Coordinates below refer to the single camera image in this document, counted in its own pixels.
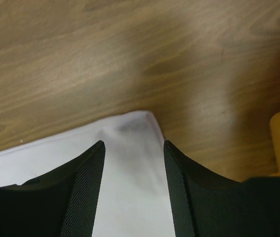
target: white cloth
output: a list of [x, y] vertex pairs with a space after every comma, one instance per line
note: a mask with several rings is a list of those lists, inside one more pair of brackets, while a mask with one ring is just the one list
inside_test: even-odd
[[106, 158], [93, 237], [175, 237], [160, 128], [153, 114], [105, 118], [0, 152], [0, 186], [22, 184], [98, 140]]

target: wood grain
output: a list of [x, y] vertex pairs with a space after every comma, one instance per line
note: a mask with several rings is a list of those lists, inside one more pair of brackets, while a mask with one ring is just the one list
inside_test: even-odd
[[224, 176], [276, 172], [280, 0], [0, 0], [0, 150], [133, 110]]

